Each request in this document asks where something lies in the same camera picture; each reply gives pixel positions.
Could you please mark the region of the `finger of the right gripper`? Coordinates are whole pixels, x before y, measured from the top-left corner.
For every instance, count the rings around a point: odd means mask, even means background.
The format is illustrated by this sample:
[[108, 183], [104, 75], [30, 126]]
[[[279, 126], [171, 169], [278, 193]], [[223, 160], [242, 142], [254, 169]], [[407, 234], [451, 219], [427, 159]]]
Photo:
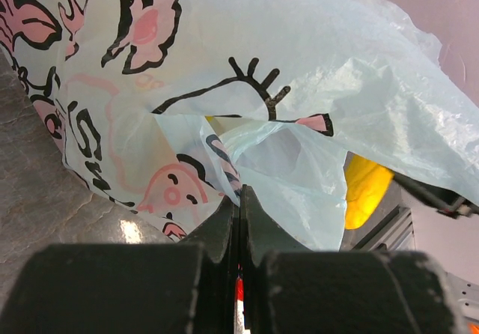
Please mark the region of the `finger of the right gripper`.
[[394, 173], [394, 181], [422, 204], [450, 218], [478, 215], [478, 206], [461, 195], [441, 187]]

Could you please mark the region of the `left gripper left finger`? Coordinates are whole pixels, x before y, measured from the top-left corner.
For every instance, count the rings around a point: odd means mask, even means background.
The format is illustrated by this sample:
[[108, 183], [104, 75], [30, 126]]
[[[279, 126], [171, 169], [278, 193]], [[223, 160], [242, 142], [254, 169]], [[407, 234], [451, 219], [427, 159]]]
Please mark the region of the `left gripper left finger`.
[[239, 208], [172, 244], [58, 244], [23, 267], [3, 333], [232, 333]]

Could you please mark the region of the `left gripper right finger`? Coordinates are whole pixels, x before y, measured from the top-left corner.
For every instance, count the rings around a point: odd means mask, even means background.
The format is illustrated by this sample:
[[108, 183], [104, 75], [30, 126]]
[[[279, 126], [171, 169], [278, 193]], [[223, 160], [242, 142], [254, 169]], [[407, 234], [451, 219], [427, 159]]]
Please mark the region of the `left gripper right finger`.
[[244, 186], [239, 208], [245, 326], [252, 333], [462, 333], [445, 271], [423, 252], [315, 252]]

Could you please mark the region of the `yellow mango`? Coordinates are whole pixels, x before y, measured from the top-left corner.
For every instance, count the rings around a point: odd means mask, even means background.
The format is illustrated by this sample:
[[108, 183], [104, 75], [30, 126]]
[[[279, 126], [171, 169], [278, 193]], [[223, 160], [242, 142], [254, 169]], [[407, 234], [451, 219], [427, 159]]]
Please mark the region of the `yellow mango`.
[[369, 220], [385, 196], [394, 174], [390, 169], [354, 154], [345, 171], [347, 210], [345, 229], [355, 230]]

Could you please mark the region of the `light blue plastic bag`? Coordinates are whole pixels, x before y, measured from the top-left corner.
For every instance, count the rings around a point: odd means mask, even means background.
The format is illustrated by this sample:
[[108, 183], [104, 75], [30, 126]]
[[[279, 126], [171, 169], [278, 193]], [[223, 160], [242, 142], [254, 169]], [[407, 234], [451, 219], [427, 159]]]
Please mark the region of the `light blue plastic bag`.
[[350, 152], [478, 201], [478, 108], [385, 0], [1, 0], [1, 52], [92, 192], [172, 240], [252, 186], [339, 249]]

